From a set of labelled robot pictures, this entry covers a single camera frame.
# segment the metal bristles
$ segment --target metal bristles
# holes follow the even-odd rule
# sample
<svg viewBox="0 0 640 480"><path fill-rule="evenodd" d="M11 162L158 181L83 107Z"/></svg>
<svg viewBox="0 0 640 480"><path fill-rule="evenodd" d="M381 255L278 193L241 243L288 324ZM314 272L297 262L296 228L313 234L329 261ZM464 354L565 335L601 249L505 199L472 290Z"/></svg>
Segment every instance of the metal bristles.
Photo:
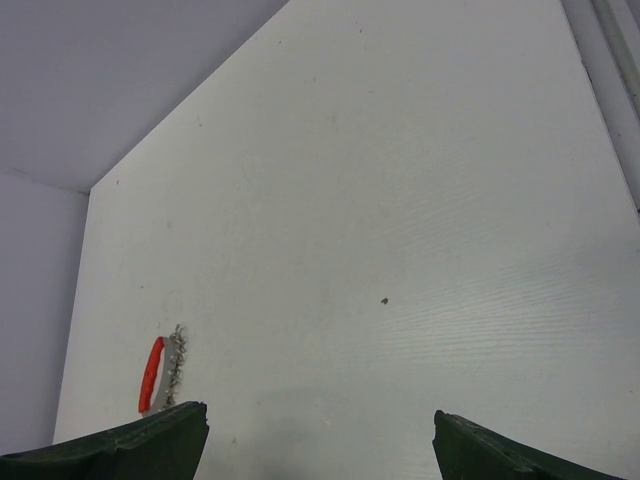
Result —
<svg viewBox="0 0 640 480"><path fill-rule="evenodd" d="M167 373L169 374L169 388L165 391L166 400L162 407L162 410L171 408L176 404L175 394L180 385L182 379L182 370L180 367L184 365L184 355L186 352L187 340L184 336L184 327L180 324L176 325L175 331L169 336L169 340L175 347L175 355L172 355L173 368Z"/></svg>

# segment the gray wall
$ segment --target gray wall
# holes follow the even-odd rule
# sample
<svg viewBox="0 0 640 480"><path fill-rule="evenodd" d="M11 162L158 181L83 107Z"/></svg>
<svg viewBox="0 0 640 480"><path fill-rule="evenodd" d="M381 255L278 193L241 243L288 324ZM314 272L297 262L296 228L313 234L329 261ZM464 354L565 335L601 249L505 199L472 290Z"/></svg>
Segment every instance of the gray wall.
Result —
<svg viewBox="0 0 640 480"><path fill-rule="evenodd" d="M88 192L284 3L0 2L0 171Z"/></svg>
<svg viewBox="0 0 640 480"><path fill-rule="evenodd" d="M0 454L53 439L88 199L0 173Z"/></svg>

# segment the white panel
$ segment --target white panel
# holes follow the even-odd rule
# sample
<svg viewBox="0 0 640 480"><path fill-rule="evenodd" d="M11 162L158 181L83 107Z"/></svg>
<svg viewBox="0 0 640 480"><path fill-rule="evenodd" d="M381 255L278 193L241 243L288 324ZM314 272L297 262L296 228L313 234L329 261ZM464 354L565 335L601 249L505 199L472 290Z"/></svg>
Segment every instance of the white panel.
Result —
<svg viewBox="0 0 640 480"><path fill-rule="evenodd" d="M437 408L628 476L638 247L556 0L293 1L93 189L56 439L183 322L200 478L439 478Z"/></svg>
<svg viewBox="0 0 640 480"><path fill-rule="evenodd" d="M624 37L624 43L629 49L628 54L637 69L637 66L640 65L640 30L635 18L633 18L631 7L627 2L609 2L609 7Z"/></svg>
<svg viewBox="0 0 640 480"><path fill-rule="evenodd" d="M563 0L598 106L635 205L640 208L640 124L591 2ZM617 9L625 2L612 2Z"/></svg>

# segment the white wall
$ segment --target white wall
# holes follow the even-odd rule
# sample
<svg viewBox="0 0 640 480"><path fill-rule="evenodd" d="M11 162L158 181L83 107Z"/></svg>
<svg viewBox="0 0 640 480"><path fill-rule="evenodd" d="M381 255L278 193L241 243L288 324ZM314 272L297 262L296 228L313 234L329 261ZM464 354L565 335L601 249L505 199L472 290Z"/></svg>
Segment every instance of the white wall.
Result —
<svg viewBox="0 0 640 480"><path fill-rule="evenodd" d="M0 454L53 438L87 204L0 174Z"/></svg>

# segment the red handle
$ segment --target red handle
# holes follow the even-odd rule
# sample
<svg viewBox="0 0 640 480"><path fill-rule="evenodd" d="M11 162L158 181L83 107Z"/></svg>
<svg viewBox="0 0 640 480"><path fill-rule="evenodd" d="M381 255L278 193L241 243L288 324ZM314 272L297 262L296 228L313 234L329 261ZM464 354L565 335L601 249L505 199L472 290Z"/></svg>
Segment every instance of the red handle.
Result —
<svg viewBox="0 0 640 480"><path fill-rule="evenodd" d="M151 408L151 395L153 395L153 387L158 376L158 366L160 365L160 354L164 348L162 337L156 338L147 367L144 369L144 377L142 377L142 386L140 387L140 398L138 399L138 412L143 413Z"/></svg>

